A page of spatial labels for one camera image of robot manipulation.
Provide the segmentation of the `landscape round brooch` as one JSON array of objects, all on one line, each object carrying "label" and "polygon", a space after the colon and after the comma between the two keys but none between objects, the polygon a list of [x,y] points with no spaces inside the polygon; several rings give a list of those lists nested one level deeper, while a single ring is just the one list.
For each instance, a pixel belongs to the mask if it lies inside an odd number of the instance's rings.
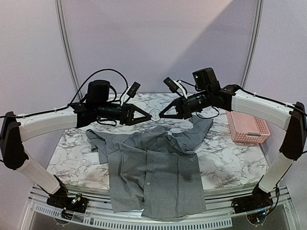
[{"label": "landscape round brooch", "polygon": [[154,109],[152,109],[151,111],[150,111],[150,116],[151,116],[151,120],[152,121],[154,121],[154,122],[157,122],[157,121],[159,121],[160,119],[161,119],[161,117],[160,117],[160,110],[159,109],[156,109],[156,108],[154,108]]}]

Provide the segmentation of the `grey button shirt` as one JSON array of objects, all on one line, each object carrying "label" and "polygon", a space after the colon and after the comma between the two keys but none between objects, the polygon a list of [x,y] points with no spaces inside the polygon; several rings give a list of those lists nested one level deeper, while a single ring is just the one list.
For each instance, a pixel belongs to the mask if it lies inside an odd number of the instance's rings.
[{"label": "grey button shirt", "polygon": [[144,217],[166,220],[205,211],[196,150],[213,120],[190,121],[193,127],[179,133],[167,126],[132,134],[86,131],[99,162],[108,164],[115,213],[140,210]]}]

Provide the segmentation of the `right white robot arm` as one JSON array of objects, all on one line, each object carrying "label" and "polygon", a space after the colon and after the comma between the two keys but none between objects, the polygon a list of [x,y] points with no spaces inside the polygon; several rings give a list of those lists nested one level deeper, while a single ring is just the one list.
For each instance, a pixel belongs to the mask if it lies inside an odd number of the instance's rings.
[{"label": "right white robot arm", "polygon": [[207,107],[251,115],[266,122],[270,135],[261,149],[269,168],[258,182],[260,190],[248,199],[248,205],[258,209],[267,200],[265,192],[270,192],[304,153],[307,139],[306,106],[301,102],[280,102],[231,84],[214,92],[206,89],[187,98],[178,97],[159,116],[187,119],[192,113]]}]

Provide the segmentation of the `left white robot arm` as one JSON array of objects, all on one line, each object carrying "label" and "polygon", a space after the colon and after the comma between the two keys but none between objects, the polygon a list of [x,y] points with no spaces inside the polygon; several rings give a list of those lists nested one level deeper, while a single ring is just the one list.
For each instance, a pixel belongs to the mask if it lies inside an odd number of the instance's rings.
[{"label": "left white robot arm", "polygon": [[132,126],[149,121],[151,116],[129,103],[123,105],[73,103],[67,107],[28,115],[8,112],[4,116],[0,133],[0,150],[4,165],[18,171],[40,186],[61,208],[71,204],[71,197],[62,189],[60,181],[46,171],[27,153],[23,143],[34,137],[58,130],[86,127],[103,120],[118,121]]}]

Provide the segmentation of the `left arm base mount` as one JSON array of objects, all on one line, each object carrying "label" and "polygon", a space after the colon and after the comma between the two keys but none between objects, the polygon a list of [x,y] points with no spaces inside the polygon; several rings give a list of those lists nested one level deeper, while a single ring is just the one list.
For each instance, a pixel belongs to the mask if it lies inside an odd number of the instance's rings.
[{"label": "left arm base mount", "polygon": [[66,190],[58,190],[55,194],[49,195],[47,199],[47,204],[49,206],[78,213],[85,213],[88,203],[88,198],[83,197],[81,194],[68,196],[68,192]]}]

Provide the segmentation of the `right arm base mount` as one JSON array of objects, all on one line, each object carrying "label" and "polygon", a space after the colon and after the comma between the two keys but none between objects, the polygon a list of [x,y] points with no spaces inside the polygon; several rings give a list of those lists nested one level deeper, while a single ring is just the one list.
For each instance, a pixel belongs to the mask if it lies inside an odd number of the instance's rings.
[{"label": "right arm base mount", "polygon": [[232,200],[231,207],[235,213],[249,212],[262,209],[273,204],[272,197],[260,195],[248,195],[238,197]]}]

